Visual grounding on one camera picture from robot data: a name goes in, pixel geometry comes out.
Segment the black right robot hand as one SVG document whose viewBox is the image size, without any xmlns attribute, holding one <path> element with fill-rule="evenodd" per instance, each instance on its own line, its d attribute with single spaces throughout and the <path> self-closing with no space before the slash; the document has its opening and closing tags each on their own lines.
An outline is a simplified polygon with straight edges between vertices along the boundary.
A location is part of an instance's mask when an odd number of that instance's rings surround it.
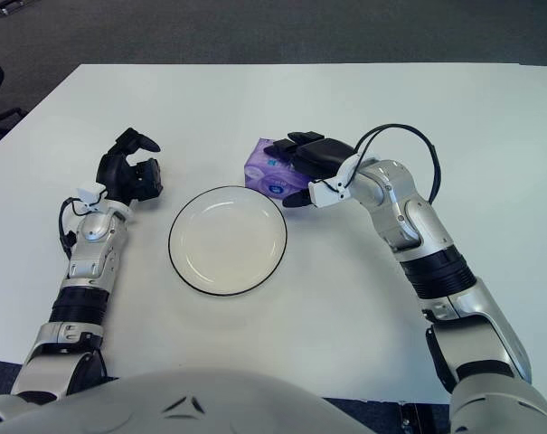
<svg viewBox="0 0 547 434">
<path fill-rule="evenodd" d="M 264 153 L 307 181 L 282 199 L 285 208 L 328 207 L 350 198 L 345 185 L 355 156 L 352 146 L 313 131 L 292 132 L 265 146 Z"/>
</svg>

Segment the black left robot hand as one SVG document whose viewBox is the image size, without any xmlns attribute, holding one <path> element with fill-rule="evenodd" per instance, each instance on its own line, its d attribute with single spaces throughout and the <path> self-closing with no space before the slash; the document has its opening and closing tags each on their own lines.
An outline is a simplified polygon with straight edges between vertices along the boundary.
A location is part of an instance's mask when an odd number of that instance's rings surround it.
<svg viewBox="0 0 547 434">
<path fill-rule="evenodd" d="M 127 157 L 139 149 L 158 153 L 160 146 L 129 127 L 100 159 L 96 182 L 106 187 L 109 200 L 129 206 L 133 201 L 154 199 L 163 191 L 160 166 L 155 158 L 134 165 L 128 163 Z"/>
</svg>

